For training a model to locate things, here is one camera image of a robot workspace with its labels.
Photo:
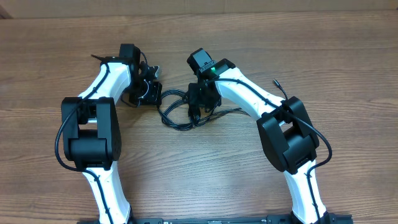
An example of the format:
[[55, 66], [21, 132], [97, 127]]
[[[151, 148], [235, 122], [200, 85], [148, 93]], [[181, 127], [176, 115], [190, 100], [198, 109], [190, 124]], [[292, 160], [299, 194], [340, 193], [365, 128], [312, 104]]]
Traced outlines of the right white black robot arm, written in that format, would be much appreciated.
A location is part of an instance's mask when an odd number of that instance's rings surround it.
[[323, 140], [295, 96], [283, 99], [250, 81], [227, 59], [216, 62], [204, 49], [190, 54], [187, 63], [197, 77], [188, 86], [188, 115], [199, 123], [201, 109], [213, 111], [226, 98], [256, 121], [268, 161], [285, 175], [292, 197], [293, 219], [323, 223], [326, 206], [315, 177], [316, 149]]

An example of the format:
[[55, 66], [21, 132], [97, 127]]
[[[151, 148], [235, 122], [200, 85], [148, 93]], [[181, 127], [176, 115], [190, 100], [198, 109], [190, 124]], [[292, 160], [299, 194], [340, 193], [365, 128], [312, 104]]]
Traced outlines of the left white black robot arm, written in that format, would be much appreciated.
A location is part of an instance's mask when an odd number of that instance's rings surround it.
[[128, 95], [128, 106], [159, 106], [160, 68], [150, 66], [134, 44], [121, 44], [117, 57], [99, 57], [99, 61], [93, 83], [62, 101], [55, 157], [62, 167], [83, 174], [89, 182], [99, 210], [97, 223], [135, 223], [118, 172], [122, 139], [116, 104]]

